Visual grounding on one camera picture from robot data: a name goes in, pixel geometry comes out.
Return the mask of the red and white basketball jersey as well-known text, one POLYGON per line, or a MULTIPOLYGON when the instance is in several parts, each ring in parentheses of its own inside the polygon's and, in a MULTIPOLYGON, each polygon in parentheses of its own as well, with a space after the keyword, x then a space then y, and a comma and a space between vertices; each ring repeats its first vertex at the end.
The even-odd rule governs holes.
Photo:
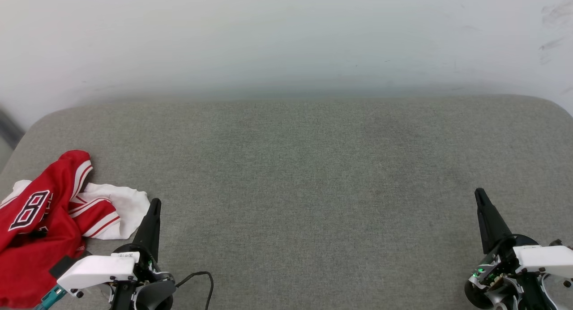
POLYGON ((92 169, 88 152, 67 151, 0 202, 0 308, 34 307, 56 284, 50 269, 80 257, 86 239, 128 239, 139 228, 146 192, 88 183, 92 169))

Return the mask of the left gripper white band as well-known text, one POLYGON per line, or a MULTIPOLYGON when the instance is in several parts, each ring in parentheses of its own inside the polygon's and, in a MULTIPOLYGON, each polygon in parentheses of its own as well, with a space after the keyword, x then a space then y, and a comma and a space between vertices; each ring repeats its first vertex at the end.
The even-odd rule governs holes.
POLYGON ((85 289, 100 288, 109 294, 109 310, 171 310, 175 280, 156 262, 161 207, 159 198, 151 200, 133 243, 111 255, 86 254, 57 279, 57 284, 77 298, 85 289))

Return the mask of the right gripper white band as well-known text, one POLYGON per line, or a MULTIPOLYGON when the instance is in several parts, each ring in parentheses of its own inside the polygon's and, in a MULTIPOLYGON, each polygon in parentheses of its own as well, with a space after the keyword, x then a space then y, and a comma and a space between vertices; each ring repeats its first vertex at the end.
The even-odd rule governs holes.
POLYGON ((481 310, 573 310, 557 301, 549 279, 573 288, 573 249, 553 241, 537 245, 513 235, 483 188, 475 190, 485 257, 464 285, 467 300, 481 310))

